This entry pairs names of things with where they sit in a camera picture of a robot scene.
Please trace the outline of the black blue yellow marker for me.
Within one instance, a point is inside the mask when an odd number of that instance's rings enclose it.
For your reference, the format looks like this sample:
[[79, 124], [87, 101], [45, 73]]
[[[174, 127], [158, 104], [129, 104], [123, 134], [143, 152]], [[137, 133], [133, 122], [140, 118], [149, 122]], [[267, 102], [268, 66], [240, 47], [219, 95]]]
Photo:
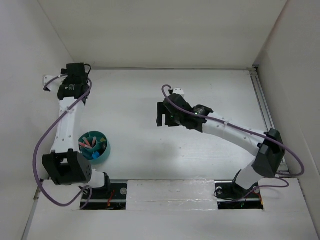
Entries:
[[91, 156], [93, 160], [96, 160], [100, 157], [100, 153], [98, 151], [95, 151]]

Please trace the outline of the teal plastic cup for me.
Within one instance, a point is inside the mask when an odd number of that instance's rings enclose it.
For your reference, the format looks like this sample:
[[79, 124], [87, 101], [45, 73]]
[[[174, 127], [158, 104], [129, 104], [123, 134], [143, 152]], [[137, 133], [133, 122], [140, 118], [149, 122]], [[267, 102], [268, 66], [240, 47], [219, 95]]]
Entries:
[[[83, 141], [83, 137], [96, 137], [97, 138], [97, 146], [95, 148], [86, 148], [86, 147], [82, 147], [79, 145], [79, 150], [81, 152], [81, 154], [87, 159], [89, 160], [89, 162], [92, 165], [101, 165], [103, 164], [110, 156], [111, 154], [111, 145], [107, 139], [107, 137], [99, 131], [90, 131], [85, 133], [84, 135], [82, 135], [79, 139], [78, 142], [84, 143]], [[101, 138], [105, 138], [107, 140], [107, 142], [100, 142]], [[94, 152], [99, 152], [100, 157], [97, 159], [93, 159], [92, 158], [92, 154]]]

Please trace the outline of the pink clear pen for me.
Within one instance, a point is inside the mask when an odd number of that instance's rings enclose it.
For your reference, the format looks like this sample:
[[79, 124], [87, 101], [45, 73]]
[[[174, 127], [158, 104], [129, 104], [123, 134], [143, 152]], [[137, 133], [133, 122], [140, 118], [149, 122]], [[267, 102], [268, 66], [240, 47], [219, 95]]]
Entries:
[[91, 149], [91, 148], [92, 148], [90, 145], [87, 145], [87, 144], [85, 144], [85, 143], [83, 143], [83, 142], [79, 142], [78, 144], [79, 144], [80, 146], [84, 147], [84, 148], [88, 148], [88, 149]]

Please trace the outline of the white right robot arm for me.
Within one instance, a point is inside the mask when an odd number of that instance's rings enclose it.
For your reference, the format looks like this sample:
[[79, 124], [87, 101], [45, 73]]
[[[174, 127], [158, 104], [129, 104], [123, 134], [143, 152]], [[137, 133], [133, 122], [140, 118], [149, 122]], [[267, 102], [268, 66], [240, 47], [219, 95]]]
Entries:
[[279, 131], [252, 134], [250, 129], [233, 128], [211, 108], [204, 105], [190, 106], [181, 94], [172, 93], [168, 99], [157, 103], [157, 126], [183, 126], [188, 130], [213, 135], [249, 152], [254, 159], [239, 170], [232, 182], [221, 187], [221, 197], [233, 200], [245, 196], [258, 181], [274, 178], [285, 155]]

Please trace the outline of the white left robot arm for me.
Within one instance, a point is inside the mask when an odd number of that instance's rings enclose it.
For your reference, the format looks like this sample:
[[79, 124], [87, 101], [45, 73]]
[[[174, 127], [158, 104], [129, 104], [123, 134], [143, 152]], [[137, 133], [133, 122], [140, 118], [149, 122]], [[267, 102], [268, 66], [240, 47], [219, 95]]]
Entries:
[[43, 78], [43, 89], [57, 92], [59, 118], [53, 146], [42, 156], [42, 165], [55, 185], [87, 184], [104, 199], [112, 191], [110, 178], [94, 170], [79, 147], [81, 115], [92, 87], [87, 67], [83, 62], [69, 63], [59, 76]]

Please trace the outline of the orange highlighter pen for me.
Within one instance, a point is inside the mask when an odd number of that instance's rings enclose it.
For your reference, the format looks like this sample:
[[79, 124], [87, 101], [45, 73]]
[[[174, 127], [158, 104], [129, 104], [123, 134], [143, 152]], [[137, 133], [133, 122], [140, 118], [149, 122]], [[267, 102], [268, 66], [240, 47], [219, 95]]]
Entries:
[[95, 136], [94, 137], [83, 137], [82, 140], [83, 140], [83, 143], [89, 149], [93, 149], [93, 148], [98, 146], [98, 141], [97, 141], [97, 138]]

